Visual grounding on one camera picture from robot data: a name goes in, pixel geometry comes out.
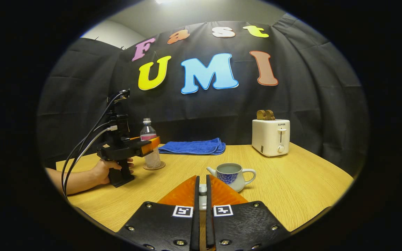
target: toaster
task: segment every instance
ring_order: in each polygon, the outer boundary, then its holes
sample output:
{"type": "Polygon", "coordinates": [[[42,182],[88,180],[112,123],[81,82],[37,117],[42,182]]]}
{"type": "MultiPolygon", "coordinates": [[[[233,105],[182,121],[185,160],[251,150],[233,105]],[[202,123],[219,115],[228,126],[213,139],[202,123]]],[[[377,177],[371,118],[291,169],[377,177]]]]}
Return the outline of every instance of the toaster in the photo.
{"type": "Polygon", "coordinates": [[[289,120],[252,121],[252,146],[264,156],[287,154],[289,151],[289,120]]]}

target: letter a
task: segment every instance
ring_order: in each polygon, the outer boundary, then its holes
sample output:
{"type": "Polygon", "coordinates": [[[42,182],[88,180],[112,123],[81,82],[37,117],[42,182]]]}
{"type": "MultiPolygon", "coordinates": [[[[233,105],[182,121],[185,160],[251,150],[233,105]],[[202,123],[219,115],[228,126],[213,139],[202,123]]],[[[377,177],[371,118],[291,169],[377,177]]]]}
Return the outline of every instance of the letter a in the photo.
{"type": "Polygon", "coordinates": [[[172,43],[176,43],[179,40],[183,40],[186,39],[190,34],[188,33],[188,30],[180,30],[177,31],[175,33],[173,33],[169,38],[169,41],[167,42],[167,44],[172,44],[172,43]]]}

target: hand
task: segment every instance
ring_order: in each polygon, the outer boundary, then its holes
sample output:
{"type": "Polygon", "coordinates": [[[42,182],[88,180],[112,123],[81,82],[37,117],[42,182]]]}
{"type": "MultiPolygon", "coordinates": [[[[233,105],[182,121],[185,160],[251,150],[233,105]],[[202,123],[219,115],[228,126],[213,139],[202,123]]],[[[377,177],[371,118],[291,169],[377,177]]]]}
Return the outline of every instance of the hand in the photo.
{"type": "MultiPolygon", "coordinates": [[[[133,162],[133,159],[128,158],[128,167],[134,167],[134,164],[131,163],[133,162]]],[[[91,169],[91,173],[96,180],[96,182],[100,184],[108,184],[110,182],[110,179],[108,178],[108,173],[110,172],[110,168],[114,168],[117,170],[121,170],[122,167],[117,164],[115,161],[106,161],[103,159],[100,159],[99,162],[91,169]]]]}

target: yellow letter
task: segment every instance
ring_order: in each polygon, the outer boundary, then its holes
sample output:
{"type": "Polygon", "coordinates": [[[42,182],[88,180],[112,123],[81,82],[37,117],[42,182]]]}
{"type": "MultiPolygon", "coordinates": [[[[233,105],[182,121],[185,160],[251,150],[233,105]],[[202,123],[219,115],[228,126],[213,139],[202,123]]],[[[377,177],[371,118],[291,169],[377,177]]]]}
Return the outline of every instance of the yellow letter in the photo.
{"type": "Polygon", "coordinates": [[[269,37],[268,34],[263,34],[260,32],[260,30],[264,30],[263,28],[256,27],[255,25],[245,26],[245,27],[243,27],[243,29],[248,30],[251,35],[259,37],[259,38],[269,37]]]}
{"type": "Polygon", "coordinates": [[[156,76],[152,81],[148,79],[148,74],[150,73],[150,68],[153,65],[153,62],[146,63],[139,67],[139,82],[137,84],[139,89],[145,91],[160,85],[167,74],[167,63],[171,58],[172,56],[165,56],[156,61],[159,64],[158,76],[156,76]]]}

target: plastic bottle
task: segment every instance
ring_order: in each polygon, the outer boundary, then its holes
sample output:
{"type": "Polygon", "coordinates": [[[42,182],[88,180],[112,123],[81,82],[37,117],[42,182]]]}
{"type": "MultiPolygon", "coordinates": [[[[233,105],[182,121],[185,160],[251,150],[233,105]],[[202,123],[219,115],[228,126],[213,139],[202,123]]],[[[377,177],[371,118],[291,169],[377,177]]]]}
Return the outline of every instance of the plastic bottle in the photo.
{"type": "MultiPolygon", "coordinates": [[[[152,138],[156,138],[156,130],[151,127],[151,119],[146,117],[144,118],[144,127],[141,130],[141,140],[149,140],[152,138]]],[[[161,158],[159,157],[159,149],[156,147],[153,149],[153,152],[146,155],[145,163],[147,167],[158,167],[161,165],[161,158]]]]}

